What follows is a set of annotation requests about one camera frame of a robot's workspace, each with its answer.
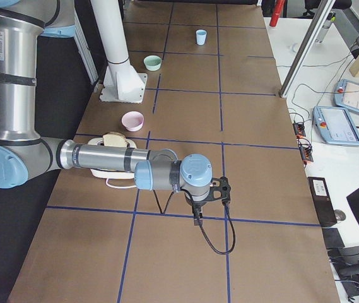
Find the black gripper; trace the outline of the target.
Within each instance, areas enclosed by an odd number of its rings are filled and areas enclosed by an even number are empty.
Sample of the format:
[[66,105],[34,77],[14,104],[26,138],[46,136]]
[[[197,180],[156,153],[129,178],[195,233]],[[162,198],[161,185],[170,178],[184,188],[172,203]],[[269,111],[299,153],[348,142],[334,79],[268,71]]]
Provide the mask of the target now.
[[203,206],[208,202],[212,201],[213,196],[211,194],[208,194],[200,201],[196,201],[194,199],[195,196],[191,196],[188,193],[184,193],[184,196],[187,203],[192,207],[194,225],[200,226],[201,225],[200,214],[203,212]]

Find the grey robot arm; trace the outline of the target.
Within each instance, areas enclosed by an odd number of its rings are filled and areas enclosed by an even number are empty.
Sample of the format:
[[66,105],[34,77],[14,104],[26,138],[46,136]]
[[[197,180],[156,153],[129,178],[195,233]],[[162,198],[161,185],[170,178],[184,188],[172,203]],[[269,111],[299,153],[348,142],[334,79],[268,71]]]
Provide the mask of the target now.
[[35,130],[37,39],[72,37],[73,1],[0,1],[0,188],[9,189],[56,169],[130,173],[137,188],[183,192],[194,221],[213,201],[210,161],[172,150],[86,145],[42,137]]

